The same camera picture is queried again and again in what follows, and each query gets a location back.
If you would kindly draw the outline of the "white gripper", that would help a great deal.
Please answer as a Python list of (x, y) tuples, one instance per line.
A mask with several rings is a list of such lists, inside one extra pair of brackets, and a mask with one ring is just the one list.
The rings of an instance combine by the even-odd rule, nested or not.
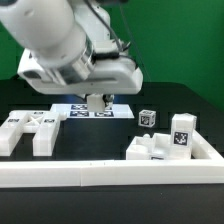
[(124, 56), (97, 60), (86, 80), (66, 84), (60, 76), (46, 72), (31, 56), (31, 52), (25, 50), (17, 72), (33, 89), (43, 94), (106, 94), (103, 96), (105, 109), (112, 107), (113, 94), (136, 94), (141, 90), (143, 82), (140, 68)]

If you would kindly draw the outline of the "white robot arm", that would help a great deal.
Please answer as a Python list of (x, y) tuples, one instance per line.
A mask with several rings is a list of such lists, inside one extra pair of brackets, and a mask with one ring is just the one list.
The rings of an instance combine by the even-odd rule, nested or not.
[(90, 111), (138, 93), (143, 74), (103, 9), (126, 1), (0, 0), (0, 23), (24, 48), (17, 74), (40, 93), (84, 98)]

